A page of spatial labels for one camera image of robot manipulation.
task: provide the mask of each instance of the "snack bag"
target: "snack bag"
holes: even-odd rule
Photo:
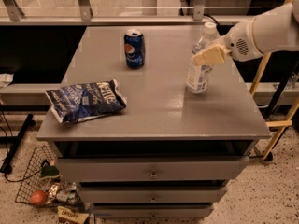
[[[60,123],[82,122],[115,113],[126,107],[118,82],[85,83],[48,90],[51,111]]]
[[[58,206],[57,224],[84,224],[88,216],[86,213],[74,213],[68,208]]]

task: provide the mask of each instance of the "metal post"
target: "metal post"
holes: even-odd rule
[[[190,4],[193,6],[193,19],[201,21],[204,17],[206,0],[191,0]]]
[[[142,0],[143,15],[157,15],[157,0]]]
[[[93,15],[90,0],[78,0],[81,18],[83,21],[90,21]]]
[[[11,21],[20,21],[24,13],[19,9],[15,0],[3,0],[7,7],[7,13]]]

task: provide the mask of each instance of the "pepsi logo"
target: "pepsi logo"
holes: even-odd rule
[[[126,55],[130,58],[134,58],[136,54],[135,48],[132,47],[130,44],[124,44],[124,51]]]

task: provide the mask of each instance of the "gray tabletop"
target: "gray tabletop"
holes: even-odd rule
[[[146,62],[126,66],[123,36],[132,27],[87,28],[62,86],[115,78],[127,108],[63,125],[49,112],[38,140],[247,140],[270,132],[234,62],[216,65],[206,93],[185,87],[191,47],[201,26],[144,26]]]

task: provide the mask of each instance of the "drawer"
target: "drawer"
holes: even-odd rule
[[[91,208],[100,218],[161,218],[161,217],[207,217],[213,211],[212,206],[103,206]]]
[[[249,157],[163,159],[59,159],[57,168],[73,182],[234,179]]]
[[[78,187],[85,203],[214,203],[226,187]]]

